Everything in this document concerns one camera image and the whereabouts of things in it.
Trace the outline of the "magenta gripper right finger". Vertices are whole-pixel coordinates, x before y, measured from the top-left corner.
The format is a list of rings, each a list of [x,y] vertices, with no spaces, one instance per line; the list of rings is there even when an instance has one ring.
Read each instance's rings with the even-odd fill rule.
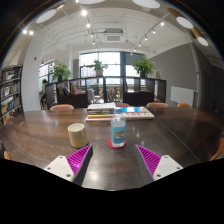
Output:
[[[140,145],[136,145],[135,156],[145,185],[182,169],[169,155],[160,156]]]

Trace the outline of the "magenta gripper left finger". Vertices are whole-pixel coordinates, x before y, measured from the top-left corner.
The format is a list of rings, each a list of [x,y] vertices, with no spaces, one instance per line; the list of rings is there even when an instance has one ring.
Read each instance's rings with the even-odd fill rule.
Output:
[[[59,155],[44,170],[81,186],[93,155],[93,148],[87,145],[65,157]]]

